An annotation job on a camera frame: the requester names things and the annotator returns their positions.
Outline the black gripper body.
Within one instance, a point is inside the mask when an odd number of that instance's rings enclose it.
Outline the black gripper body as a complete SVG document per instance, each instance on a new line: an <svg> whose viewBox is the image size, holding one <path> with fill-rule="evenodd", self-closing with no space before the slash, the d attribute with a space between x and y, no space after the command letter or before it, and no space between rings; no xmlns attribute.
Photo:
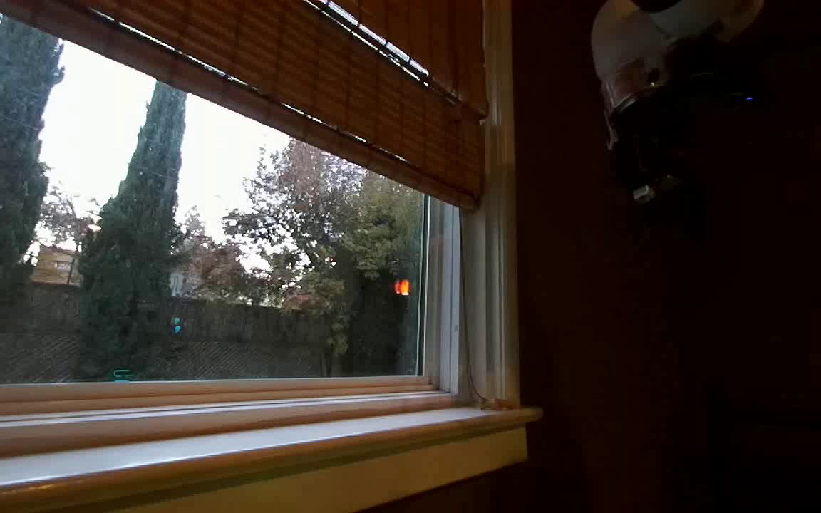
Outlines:
<svg viewBox="0 0 821 513"><path fill-rule="evenodd" d="M640 216L703 235L706 192L683 157L690 120L677 100L666 91L639 98L612 111L609 128L615 175Z"/></svg>

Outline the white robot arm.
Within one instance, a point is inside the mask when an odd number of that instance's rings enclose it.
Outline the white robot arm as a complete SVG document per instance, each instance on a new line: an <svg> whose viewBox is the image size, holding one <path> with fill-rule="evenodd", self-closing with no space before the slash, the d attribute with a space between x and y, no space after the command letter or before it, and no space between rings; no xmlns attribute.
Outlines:
<svg viewBox="0 0 821 513"><path fill-rule="evenodd" d="M706 192L686 165L692 111L753 104L756 85L731 53L764 0L603 0L589 27L607 151L646 222L706 232Z"/></svg>

